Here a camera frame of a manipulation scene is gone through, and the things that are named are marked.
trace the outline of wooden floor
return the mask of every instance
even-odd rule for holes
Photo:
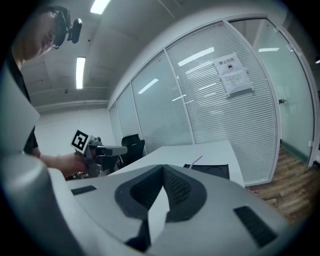
[[[320,196],[320,169],[307,167],[281,148],[272,182],[247,189],[295,224],[313,212]]]

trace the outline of headset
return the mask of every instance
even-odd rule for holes
[[[52,12],[56,14],[55,39],[51,43],[52,49],[59,49],[59,47],[65,41],[67,34],[67,41],[72,41],[74,44],[79,41],[82,28],[82,21],[80,18],[77,18],[73,23],[71,23],[70,11],[62,6],[42,7],[33,14],[33,17],[46,12]]]

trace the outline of black tray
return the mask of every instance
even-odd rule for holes
[[[185,164],[183,167],[189,168],[190,164]],[[206,174],[215,175],[215,176],[230,180],[228,164],[224,164],[224,165],[196,165],[196,164],[194,164],[192,166],[192,170],[199,171],[199,172],[206,173]]]

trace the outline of printed notice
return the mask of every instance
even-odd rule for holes
[[[226,94],[253,89],[249,76],[236,53],[228,54],[213,60]]]

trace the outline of white table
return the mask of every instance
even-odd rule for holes
[[[202,158],[195,165],[229,165],[230,180],[242,187],[245,186],[236,155],[228,140],[203,144],[162,146],[111,175],[133,171],[150,165],[168,164],[183,167],[185,164],[192,164],[200,156]]]

